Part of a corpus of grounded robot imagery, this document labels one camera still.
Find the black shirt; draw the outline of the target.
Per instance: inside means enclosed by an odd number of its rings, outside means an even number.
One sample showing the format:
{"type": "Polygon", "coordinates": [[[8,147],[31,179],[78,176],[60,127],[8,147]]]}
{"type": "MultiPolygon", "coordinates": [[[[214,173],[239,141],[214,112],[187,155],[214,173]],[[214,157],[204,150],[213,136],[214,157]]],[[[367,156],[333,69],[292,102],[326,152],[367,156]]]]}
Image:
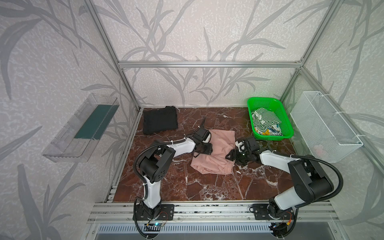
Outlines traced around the black shirt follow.
{"type": "Polygon", "coordinates": [[[174,106],[144,111],[143,116],[144,135],[152,135],[163,131],[176,130],[178,128],[177,109],[174,106]]]}

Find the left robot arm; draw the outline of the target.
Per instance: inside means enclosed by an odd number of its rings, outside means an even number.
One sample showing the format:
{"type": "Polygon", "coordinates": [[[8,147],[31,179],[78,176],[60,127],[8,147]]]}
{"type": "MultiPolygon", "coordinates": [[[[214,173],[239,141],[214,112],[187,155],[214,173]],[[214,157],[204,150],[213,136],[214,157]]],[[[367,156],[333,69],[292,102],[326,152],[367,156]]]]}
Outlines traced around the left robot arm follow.
{"type": "Polygon", "coordinates": [[[135,174],[143,181],[143,205],[149,210],[155,210],[161,205],[161,181],[166,176],[174,158],[190,153],[211,155],[213,144],[210,142],[195,142],[191,138],[176,141],[154,141],[135,159],[135,174]]]}

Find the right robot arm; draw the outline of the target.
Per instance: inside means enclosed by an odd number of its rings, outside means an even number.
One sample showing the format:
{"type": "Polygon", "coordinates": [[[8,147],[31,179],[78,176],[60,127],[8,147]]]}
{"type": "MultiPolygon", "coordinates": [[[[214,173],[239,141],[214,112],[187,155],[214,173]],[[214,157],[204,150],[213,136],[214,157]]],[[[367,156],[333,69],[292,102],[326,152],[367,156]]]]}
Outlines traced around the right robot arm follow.
{"type": "Polygon", "coordinates": [[[293,187],[271,198],[271,212],[285,211],[289,208],[300,208],[313,202],[322,201],[334,191],[334,184],[322,168],[320,162],[310,156],[295,157],[276,151],[265,150],[248,153],[238,149],[226,155],[227,160],[258,160],[261,165],[270,166],[290,174],[293,187]]]}

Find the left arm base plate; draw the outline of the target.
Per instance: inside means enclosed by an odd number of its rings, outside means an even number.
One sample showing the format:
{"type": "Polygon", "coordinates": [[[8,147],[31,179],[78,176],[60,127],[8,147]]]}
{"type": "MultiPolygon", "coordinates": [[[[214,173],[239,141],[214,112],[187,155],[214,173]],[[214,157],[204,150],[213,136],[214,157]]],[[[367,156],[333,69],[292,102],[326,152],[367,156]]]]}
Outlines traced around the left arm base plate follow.
{"type": "Polygon", "coordinates": [[[134,206],[133,220],[136,221],[172,221],[174,218],[175,205],[173,204],[160,204],[154,209],[149,208],[145,204],[138,204],[134,206]]]}

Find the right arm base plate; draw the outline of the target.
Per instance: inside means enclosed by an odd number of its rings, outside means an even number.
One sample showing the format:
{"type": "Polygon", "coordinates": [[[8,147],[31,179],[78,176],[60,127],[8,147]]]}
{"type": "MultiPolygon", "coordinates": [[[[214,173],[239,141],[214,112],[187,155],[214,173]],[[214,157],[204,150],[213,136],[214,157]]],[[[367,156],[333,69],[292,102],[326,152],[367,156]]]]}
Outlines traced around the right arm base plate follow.
{"type": "Polygon", "coordinates": [[[249,207],[249,211],[255,220],[291,221],[296,215],[292,208],[281,210],[274,204],[253,204],[249,207]]]}

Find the pink garment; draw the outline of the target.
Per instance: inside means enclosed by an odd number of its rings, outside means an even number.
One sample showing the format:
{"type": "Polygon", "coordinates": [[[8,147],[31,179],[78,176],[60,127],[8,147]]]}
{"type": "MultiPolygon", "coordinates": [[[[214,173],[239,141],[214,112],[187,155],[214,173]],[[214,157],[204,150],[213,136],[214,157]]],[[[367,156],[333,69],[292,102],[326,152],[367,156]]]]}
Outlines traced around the pink garment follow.
{"type": "Polygon", "coordinates": [[[226,130],[210,130],[210,143],[213,152],[210,155],[199,155],[191,161],[191,167],[201,174],[230,175],[233,173],[234,162],[226,156],[235,148],[235,132],[226,130]]]}

